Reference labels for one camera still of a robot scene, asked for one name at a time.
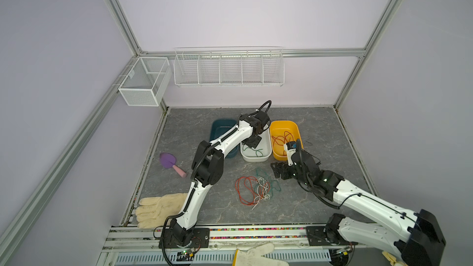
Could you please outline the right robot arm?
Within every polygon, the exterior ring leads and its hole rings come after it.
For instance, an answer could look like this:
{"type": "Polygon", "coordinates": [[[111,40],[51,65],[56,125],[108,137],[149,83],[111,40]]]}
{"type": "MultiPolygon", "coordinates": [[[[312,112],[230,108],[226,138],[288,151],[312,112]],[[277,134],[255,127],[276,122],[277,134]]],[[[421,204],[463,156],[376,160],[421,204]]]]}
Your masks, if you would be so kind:
{"type": "Polygon", "coordinates": [[[303,149],[300,140],[285,144],[286,162],[273,163],[275,177],[294,179],[306,192],[333,208],[343,206],[369,218],[370,223],[334,214],[324,228],[327,242],[361,243],[388,252],[409,266],[441,264],[446,239],[437,218],[412,211],[357,187],[342,175],[320,168],[320,160],[303,149]]]}

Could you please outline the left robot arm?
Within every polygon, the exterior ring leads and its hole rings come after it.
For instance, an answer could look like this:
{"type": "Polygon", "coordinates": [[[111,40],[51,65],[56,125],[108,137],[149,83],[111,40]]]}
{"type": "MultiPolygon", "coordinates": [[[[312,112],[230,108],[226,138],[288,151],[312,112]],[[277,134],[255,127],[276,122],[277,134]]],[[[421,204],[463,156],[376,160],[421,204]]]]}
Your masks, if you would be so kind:
{"type": "Polygon", "coordinates": [[[167,245],[188,246],[192,242],[198,213],[210,190],[224,173],[227,154],[241,143],[255,148],[260,143],[260,135],[269,129],[271,120],[268,111],[272,101],[264,102],[252,113],[239,116],[237,123],[223,135],[209,142],[202,141],[196,151],[191,174],[191,186],[180,212],[168,216],[161,236],[160,248],[167,245]]]}

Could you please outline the white plastic bin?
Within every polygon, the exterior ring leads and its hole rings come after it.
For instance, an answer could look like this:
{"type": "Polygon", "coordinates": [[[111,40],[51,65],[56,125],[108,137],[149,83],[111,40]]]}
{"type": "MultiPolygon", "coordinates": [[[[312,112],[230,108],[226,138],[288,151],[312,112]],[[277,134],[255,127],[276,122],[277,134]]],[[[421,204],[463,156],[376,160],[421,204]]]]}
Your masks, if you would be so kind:
{"type": "Polygon", "coordinates": [[[246,145],[240,144],[240,153],[247,162],[264,162],[272,155],[272,142],[270,130],[260,134],[262,140],[259,145],[252,149],[246,145]]]}

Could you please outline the yellow plastic bin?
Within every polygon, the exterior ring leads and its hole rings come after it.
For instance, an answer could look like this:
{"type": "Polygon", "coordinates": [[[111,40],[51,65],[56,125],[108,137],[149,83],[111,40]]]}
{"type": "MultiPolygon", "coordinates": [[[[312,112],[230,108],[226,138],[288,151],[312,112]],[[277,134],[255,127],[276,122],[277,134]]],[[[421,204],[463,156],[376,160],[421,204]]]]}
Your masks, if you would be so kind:
{"type": "Polygon", "coordinates": [[[292,121],[273,121],[270,126],[273,157],[278,161],[286,161],[287,154],[284,144],[302,140],[298,125],[292,121]]]}

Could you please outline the teal plastic bin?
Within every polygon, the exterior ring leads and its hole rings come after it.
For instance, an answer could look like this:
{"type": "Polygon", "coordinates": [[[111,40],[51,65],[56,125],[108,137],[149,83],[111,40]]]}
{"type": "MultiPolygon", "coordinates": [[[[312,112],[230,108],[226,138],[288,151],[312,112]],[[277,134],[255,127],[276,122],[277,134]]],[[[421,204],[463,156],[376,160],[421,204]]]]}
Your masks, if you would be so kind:
{"type": "MultiPolygon", "coordinates": [[[[215,120],[211,127],[209,140],[213,141],[217,139],[218,137],[220,137],[221,135],[229,131],[236,124],[237,124],[236,119],[220,118],[220,119],[215,120]]],[[[238,152],[238,145],[235,146],[231,151],[229,151],[225,158],[226,159],[234,158],[236,157],[237,152],[238,152]]]]}

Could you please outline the purple pink scoop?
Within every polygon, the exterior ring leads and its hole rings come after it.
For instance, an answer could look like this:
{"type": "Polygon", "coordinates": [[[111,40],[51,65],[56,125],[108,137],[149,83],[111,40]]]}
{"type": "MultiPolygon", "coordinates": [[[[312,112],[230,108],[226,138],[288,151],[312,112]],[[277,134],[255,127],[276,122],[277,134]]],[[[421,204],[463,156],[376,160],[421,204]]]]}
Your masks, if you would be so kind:
{"type": "Polygon", "coordinates": [[[187,177],[186,172],[176,165],[176,157],[174,155],[163,152],[160,154],[159,160],[165,169],[173,169],[180,177],[187,177]]]}

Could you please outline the white glove yellow cuff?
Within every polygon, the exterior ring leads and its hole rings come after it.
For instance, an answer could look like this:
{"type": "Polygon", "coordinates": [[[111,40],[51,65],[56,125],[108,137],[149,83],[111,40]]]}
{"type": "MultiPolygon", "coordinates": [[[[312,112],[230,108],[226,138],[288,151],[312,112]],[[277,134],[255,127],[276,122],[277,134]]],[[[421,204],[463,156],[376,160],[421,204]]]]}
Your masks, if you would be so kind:
{"type": "Polygon", "coordinates": [[[233,266],[289,266],[288,262],[266,257],[274,251],[273,243],[253,247],[247,251],[237,249],[232,262],[233,266]]]}

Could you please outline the white mesh box basket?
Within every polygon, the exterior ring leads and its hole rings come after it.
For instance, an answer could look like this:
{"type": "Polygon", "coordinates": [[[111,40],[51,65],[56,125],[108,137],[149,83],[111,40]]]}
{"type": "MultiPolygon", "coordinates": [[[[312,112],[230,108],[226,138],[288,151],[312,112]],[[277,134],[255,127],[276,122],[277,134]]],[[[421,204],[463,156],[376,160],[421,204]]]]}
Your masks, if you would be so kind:
{"type": "Polygon", "coordinates": [[[138,57],[118,90],[128,106],[159,107],[171,80],[166,57],[138,57]]]}

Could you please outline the beige work glove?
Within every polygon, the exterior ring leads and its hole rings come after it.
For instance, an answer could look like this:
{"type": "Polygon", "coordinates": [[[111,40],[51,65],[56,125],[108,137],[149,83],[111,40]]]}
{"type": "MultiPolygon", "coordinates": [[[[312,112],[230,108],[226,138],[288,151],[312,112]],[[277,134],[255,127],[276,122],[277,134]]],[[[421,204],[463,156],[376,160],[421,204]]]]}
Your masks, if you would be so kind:
{"type": "Polygon", "coordinates": [[[135,211],[138,227],[140,229],[154,229],[163,226],[168,216],[180,213],[186,199],[186,193],[141,199],[135,211]]]}

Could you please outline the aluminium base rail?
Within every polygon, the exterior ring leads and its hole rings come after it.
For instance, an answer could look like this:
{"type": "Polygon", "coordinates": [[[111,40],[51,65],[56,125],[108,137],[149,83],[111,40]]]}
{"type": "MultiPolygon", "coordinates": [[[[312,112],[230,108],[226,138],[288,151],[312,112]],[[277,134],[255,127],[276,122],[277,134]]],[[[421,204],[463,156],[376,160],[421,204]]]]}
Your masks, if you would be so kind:
{"type": "Polygon", "coordinates": [[[103,251],[151,251],[179,248],[224,250],[237,247],[250,248],[266,242],[274,243],[277,249],[292,248],[338,248],[348,242],[330,243],[323,236],[320,224],[286,225],[201,225],[196,226],[188,241],[179,243],[172,230],[161,227],[140,229],[139,227],[112,227],[102,246],[103,251]]]}

